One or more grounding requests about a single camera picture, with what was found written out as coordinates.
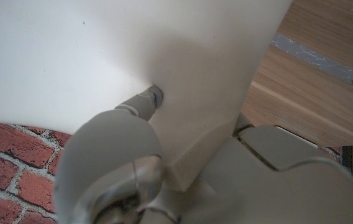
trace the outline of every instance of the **wooden floor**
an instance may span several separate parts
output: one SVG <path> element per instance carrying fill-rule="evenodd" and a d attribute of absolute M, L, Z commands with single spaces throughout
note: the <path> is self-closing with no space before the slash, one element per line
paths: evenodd
<path fill-rule="evenodd" d="M 353 68 L 353 0 L 295 0 L 279 33 Z M 242 111 L 255 125 L 278 125 L 320 146 L 353 145 L 353 85 L 275 47 Z"/>
<path fill-rule="evenodd" d="M 278 32 L 353 68 L 353 0 L 295 0 Z"/>
<path fill-rule="evenodd" d="M 242 112 L 320 146 L 353 145 L 353 85 L 270 47 Z"/>

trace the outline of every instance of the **wooden surface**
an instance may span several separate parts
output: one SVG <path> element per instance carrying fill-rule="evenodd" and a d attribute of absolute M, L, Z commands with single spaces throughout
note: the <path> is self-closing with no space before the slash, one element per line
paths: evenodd
<path fill-rule="evenodd" d="M 243 113 L 258 126 L 279 125 L 320 146 L 353 145 L 353 85 L 270 47 Z"/>
<path fill-rule="evenodd" d="M 295 0 L 278 32 L 353 68 L 353 0 Z"/>

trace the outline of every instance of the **white panel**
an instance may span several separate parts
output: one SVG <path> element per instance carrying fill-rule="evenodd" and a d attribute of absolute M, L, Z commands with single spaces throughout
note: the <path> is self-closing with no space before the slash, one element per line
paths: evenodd
<path fill-rule="evenodd" d="M 185 189 L 232 133 L 290 3 L 0 1 L 0 122 L 73 134 L 154 83 L 150 122 Z"/>

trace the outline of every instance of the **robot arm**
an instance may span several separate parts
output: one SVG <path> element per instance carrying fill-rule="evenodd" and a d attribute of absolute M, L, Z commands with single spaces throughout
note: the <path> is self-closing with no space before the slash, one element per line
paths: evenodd
<path fill-rule="evenodd" d="M 313 145 L 244 115 L 184 192 L 163 185 L 153 86 L 82 126 L 55 181 L 60 223 L 353 223 L 353 178 Z"/>

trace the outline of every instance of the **brick wall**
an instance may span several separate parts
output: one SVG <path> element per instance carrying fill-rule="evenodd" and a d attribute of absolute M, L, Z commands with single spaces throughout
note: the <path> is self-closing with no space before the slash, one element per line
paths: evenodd
<path fill-rule="evenodd" d="M 0 223 L 56 223 L 53 180 L 69 137 L 0 124 Z"/>

